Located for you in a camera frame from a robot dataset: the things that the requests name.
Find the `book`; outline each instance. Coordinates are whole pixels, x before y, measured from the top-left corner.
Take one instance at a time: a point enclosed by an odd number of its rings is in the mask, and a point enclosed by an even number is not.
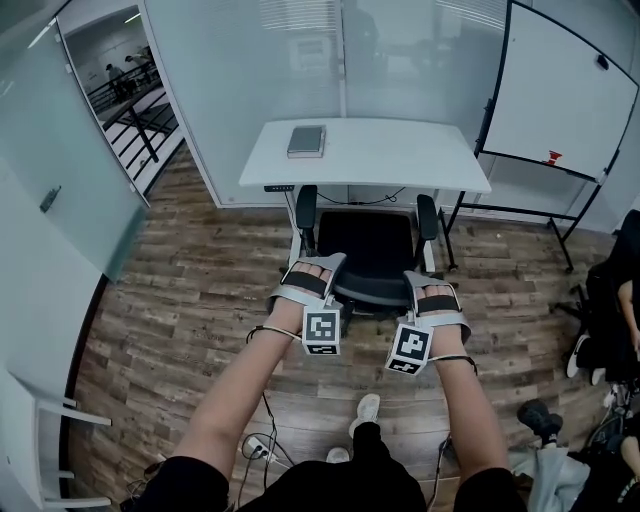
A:
[[[322,158],[325,136],[325,126],[296,126],[291,133],[287,157]]]

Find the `chair armrest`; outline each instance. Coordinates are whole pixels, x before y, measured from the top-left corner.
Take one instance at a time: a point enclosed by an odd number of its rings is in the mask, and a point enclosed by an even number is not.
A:
[[[316,225],[316,202],[318,187],[304,185],[298,194],[296,202],[296,224],[298,229],[313,229]]]
[[[431,196],[418,195],[418,228],[422,240],[435,240],[438,237],[438,213]]]

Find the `electrical outlet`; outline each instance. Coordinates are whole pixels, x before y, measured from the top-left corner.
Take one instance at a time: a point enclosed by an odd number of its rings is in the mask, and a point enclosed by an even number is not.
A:
[[[278,460],[278,457],[276,457],[275,453],[269,450],[269,447],[261,442],[256,436],[251,436],[247,441],[247,445],[249,446],[249,448],[251,448],[251,451],[249,452],[250,454],[255,450],[259,450],[258,454],[254,455],[254,457],[260,456],[267,460],[268,456],[269,463],[276,462]]]

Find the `hardwood floor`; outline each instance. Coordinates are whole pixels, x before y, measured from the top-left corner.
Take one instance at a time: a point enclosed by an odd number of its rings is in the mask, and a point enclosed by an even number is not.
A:
[[[75,423],[70,434],[73,494],[128,497],[127,484],[168,457],[203,393],[264,317],[264,300],[285,264],[292,236],[284,210],[217,210],[186,145],[153,190],[148,219],[118,283],[109,285],[77,381],[83,409],[113,419],[110,428]],[[540,397],[564,416],[560,439],[579,447],[604,414],[606,386],[586,375],[568,380],[561,355],[577,323],[549,304],[566,299],[612,246],[609,236],[577,231],[568,243],[576,271],[567,276],[553,233],[540,225],[464,220],[452,235],[459,298],[473,329],[468,349],[510,446],[533,440],[515,419]],[[443,240],[434,244],[444,269]],[[292,347],[269,384],[278,441],[294,461],[324,460],[349,446],[348,426],[367,392],[382,396],[380,425],[398,461],[432,492],[439,444],[448,428],[434,368],[417,378],[383,369],[395,325],[354,320],[339,357],[307,357]],[[270,432],[261,406],[247,432]],[[231,499],[245,470],[239,456]],[[262,462],[243,494],[261,493]],[[270,481],[283,469],[272,465]],[[456,470],[447,465],[436,510],[451,510]]]

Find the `door handle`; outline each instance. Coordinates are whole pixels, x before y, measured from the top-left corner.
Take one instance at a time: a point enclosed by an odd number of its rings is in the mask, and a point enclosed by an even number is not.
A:
[[[60,185],[58,188],[52,188],[51,190],[49,190],[49,192],[47,192],[47,195],[44,196],[44,199],[40,203],[40,211],[42,213],[47,213],[49,211],[51,205],[56,200],[56,197],[58,197],[58,193],[60,192],[61,188],[62,185]]]

